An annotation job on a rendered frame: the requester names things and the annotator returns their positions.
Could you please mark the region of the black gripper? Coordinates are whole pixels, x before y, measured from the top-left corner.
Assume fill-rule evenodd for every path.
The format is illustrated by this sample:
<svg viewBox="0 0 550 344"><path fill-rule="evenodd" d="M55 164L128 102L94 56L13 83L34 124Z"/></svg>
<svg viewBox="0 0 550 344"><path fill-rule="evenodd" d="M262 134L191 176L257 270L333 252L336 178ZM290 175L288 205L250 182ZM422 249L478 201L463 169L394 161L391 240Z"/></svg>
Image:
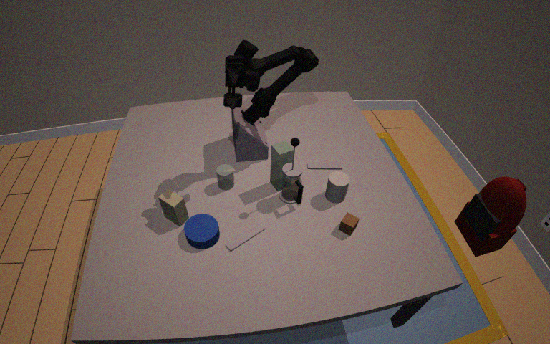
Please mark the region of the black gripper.
<svg viewBox="0 0 550 344"><path fill-rule="evenodd" d="M243 87L243 73L245 69L245 57L227 56L225 60L226 82L228 93L224 94L223 106L234 109L242 106L242 94L235 93L236 87ZM231 93L232 88L232 93Z"/></svg>

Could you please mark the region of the glass french press with black knob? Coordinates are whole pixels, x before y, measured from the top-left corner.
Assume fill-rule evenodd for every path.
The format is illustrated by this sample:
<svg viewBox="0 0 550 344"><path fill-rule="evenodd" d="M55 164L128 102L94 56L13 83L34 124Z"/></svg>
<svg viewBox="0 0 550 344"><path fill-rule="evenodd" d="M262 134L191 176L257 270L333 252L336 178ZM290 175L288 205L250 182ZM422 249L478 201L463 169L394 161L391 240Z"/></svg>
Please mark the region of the glass french press with black knob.
<svg viewBox="0 0 550 344"><path fill-rule="evenodd" d="M300 143L298 138L292 138L291 144L294 146L294 154L295 154L295 146L298 146ZM286 204L295 204L298 203L298 205L301 204L302 200L302 194L303 194L303 185L301 184L301 175L302 175L302 167L294 163L294 155L293 155L293 163L287 163L282 168L282 184L281 184L281 191L279 193L279 198Z"/></svg>

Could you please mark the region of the blue short cylinder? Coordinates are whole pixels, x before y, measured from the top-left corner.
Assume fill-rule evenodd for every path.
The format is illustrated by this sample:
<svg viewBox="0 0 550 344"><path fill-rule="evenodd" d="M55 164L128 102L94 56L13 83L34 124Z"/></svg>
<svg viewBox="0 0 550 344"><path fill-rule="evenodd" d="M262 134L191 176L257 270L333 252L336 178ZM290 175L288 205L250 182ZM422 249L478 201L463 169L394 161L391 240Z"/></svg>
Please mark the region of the blue short cylinder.
<svg viewBox="0 0 550 344"><path fill-rule="evenodd" d="M188 243L197 249L212 247L219 240L217 220L209 214L197 214L189 218L184 225Z"/></svg>

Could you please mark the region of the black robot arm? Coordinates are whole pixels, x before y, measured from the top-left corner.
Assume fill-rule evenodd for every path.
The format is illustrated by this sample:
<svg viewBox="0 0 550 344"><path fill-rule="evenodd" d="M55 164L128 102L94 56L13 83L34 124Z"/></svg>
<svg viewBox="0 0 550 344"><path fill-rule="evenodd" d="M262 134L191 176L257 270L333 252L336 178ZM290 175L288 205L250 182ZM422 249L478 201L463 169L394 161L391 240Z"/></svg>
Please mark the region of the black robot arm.
<svg viewBox="0 0 550 344"><path fill-rule="evenodd" d="M294 64L268 88L261 88L255 92L251 100L253 105L245 112L241 111L244 120L253 126L255 126L254 123L260 117L265 118L269 115L270 108L275 103L279 93L286 89L301 73L310 72L314 69L319 61L310 49L294 45L270 56L261 59L252 59L258 50L257 46L252 45L247 40L243 40L234 52L234 56L240 55L245 57L245 69L240 74L243 74L243 86L247 88L247 91L254 92L259 88L260 77L267 70L290 61L294 61Z"/></svg>

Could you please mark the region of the brown cube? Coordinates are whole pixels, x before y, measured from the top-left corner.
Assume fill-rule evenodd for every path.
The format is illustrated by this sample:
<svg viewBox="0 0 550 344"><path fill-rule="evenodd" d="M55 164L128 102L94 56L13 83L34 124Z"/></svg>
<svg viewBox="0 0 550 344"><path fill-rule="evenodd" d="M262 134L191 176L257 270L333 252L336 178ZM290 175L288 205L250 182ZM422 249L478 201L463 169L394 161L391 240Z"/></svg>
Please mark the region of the brown cube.
<svg viewBox="0 0 550 344"><path fill-rule="evenodd" d="M339 225L339 230L344 232L346 235L352 235L352 232L356 229L359 218L351 215L349 212L346 213L344 218L341 220Z"/></svg>

